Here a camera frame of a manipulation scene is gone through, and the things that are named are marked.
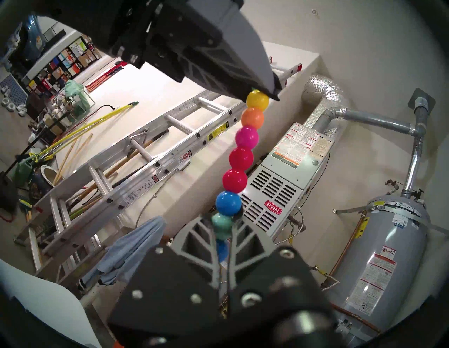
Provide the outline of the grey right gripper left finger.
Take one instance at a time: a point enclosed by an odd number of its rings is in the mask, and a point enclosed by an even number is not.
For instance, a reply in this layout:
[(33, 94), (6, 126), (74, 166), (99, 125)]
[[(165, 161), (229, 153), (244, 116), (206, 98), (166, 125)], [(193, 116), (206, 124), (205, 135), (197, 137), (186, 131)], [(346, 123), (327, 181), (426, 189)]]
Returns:
[(185, 225), (171, 246), (148, 250), (107, 324), (124, 347), (149, 347), (222, 319), (220, 264), (210, 216)]

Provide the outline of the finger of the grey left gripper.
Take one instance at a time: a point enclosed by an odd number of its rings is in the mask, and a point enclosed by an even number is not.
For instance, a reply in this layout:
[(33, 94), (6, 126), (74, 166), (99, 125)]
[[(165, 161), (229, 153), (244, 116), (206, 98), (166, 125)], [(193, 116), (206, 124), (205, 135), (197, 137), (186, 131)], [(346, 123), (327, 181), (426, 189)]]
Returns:
[(282, 84), (278, 75), (275, 72), (273, 72), (273, 80), (274, 80), (274, 88), (273, 91), (270, 93), (270, 98), (275, 101), (280, 101), (279, 93), (282, 91)]

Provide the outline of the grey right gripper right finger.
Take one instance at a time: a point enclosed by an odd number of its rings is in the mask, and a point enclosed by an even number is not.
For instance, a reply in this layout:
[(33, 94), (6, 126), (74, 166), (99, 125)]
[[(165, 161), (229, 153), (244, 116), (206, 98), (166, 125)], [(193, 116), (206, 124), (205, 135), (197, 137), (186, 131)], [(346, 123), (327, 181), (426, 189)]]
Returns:
[(267, 233), (250, 220), (233, 224), (228, 262), (228, 312), (254, 305), (331, 313), (310, 267), (290, 246), (276, 246)]

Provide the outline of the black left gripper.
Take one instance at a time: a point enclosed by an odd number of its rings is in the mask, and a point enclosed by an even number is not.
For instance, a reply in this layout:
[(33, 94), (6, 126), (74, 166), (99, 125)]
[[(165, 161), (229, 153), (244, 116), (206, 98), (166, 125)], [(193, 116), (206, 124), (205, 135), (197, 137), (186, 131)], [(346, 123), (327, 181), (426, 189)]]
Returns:
[(151, 64), (180, 83), (188, 77), (226, 96), (253, 89), (274, 96), (274, 72), (244, 1), (167, 1), (167, 45), (150, 32), (163, 1), (35, 1), (37, 14), (93, 39), (112, 57)]

